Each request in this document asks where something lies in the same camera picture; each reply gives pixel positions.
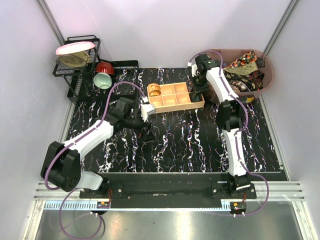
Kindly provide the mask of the dark green fern tie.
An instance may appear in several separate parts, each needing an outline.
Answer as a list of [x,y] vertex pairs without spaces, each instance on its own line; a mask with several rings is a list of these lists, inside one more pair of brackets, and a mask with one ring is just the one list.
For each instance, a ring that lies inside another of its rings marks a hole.
[[188,94],[189,94],[189,98],[190,98],[190,102],[191,103],[197,103],[197,102],[201,102],[202,101],[202,96],[201,96],[200,93],[191,91]]

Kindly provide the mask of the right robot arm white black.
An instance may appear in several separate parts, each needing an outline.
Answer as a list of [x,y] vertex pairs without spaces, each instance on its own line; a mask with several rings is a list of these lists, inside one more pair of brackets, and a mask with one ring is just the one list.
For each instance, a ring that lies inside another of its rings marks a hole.
[[187,63],[191,69],[194,102],[212,87],[219,101],[215,122],[221,130],[229,159],[227,192],[232,198],[239,198],[250,188],[248,170],[245,164],[242,132],[248,125],[248,112],[245,100],[233,91],[223,72],[223,57],[214,50],[201,51]]

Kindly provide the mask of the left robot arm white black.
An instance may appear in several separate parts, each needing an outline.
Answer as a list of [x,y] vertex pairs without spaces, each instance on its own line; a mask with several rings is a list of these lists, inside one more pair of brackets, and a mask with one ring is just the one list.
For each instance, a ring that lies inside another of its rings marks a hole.
[[95,197],[103,198],[108,193],[107,179],[96,172],[82,170],[81,160],[100,143],[123,129],[134,130],[144,142],[154,139],[148,117],[156,112],[155,106],[147,97],[142,99],[139,109],[133,109],[134,104],[133,100],[121,97],[101,120],[80,135],[63,143],[52,142],[40,172],[46,188],[65,192],[85,189]]

